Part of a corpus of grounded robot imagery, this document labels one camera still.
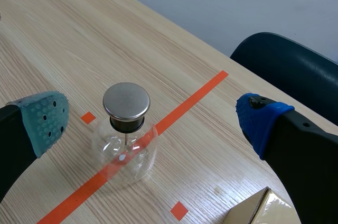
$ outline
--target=silver cap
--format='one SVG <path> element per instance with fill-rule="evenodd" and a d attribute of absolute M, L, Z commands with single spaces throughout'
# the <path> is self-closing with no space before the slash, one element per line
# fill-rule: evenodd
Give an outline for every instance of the silver cap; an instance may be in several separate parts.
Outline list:
<path fill-rule="evenodd" d="M 113 119 L 132 122 L 141 119 L 150 107 L 147 91 L 137 84 L 122 82 L 107 89 L 103 105 Z"/>

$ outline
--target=glass jar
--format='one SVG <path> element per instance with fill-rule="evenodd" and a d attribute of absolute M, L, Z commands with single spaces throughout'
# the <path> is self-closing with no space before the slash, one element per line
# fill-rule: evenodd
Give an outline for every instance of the glass jar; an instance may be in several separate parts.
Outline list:
<path fill-rule="evenodd" d="M 123 82 L 105 92 L 103 105 L 109 117 L 91 137 L 95 165 L 114 185 L 134 183 L 151 169 L 157 151 L 157 130 L 145 117 L 150 97 L 139 85 Z"/>

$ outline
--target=wood grain surface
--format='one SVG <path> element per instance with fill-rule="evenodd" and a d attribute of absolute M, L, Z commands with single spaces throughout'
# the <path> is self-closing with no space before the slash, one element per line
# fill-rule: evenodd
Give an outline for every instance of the wood grain surface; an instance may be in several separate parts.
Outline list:
<path fill-rule="evenodd" d="M 143 86 L 156 123 L 219 71 L 229 76 L 159 138 L 149 175 L 117 190 L 104 185 L 63 223 L 222 223 L 265 186 L 289 197 L 243 137 L 236 100 L 255 92 L 294 105 L 329 133 L 338 129 L 136 0 L 0 0 L 0 105 L 46 90 L 66 94 L 66 133 L 16 181 L 0 223 L 36 223 L 96 170 L 90 140 L 104 118 L 102 96 L 118 82 Z M 86 125 L 80 117 L 97 119 Z"/>

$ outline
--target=orange square marker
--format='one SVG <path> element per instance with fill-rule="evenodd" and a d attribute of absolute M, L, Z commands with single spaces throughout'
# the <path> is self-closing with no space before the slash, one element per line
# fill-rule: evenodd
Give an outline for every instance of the orange square marker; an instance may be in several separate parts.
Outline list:
<path fill-rule="evenodd" d="M 170 210 L 173 216 L 180 221 L 182 218 L 188 213 L 188 209 L 185 208 L 182 203 L 177 202 L 177 204 L 173 207 L 173 209 Z"/>
<path fill-rule="evenodd" d="M 86 123 L 86 124 L 89 124 L 90 122 L 92 122 L 96 117 L 90 113 L 90 112 L 87 112 L 86 114 L 84 114 L 81 119 Z"/>

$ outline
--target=black chair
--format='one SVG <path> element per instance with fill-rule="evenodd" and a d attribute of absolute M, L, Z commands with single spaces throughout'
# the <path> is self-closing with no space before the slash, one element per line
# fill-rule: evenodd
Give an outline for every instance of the black chair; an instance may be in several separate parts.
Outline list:
<path fill-rule="evenodd" d="M 231 58 L 338 125 L 337 63 L 273 33 L 248 37 Z"/>

